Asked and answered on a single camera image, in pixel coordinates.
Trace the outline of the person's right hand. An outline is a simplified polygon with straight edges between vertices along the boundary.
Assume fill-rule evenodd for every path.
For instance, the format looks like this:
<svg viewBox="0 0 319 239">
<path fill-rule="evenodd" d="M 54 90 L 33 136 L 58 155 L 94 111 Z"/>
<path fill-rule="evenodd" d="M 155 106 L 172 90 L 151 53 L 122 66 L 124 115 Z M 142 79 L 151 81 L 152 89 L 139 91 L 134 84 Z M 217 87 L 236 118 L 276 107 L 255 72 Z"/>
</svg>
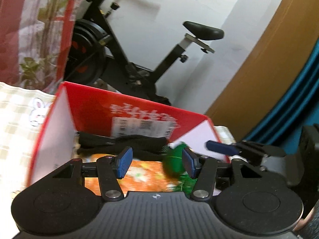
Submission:
<svg viewBox="0 0 319 239">
<path fill-rule="evenodd" d="M 314 218 L 315 213 L 316 213 L 316 208 L 314 207 L 306 216 L 306 218 L 302 218 L 299 220 L 298 224 L 293 229 L 293 231 L 296 232 L 303 229 Z"/>
</svg>

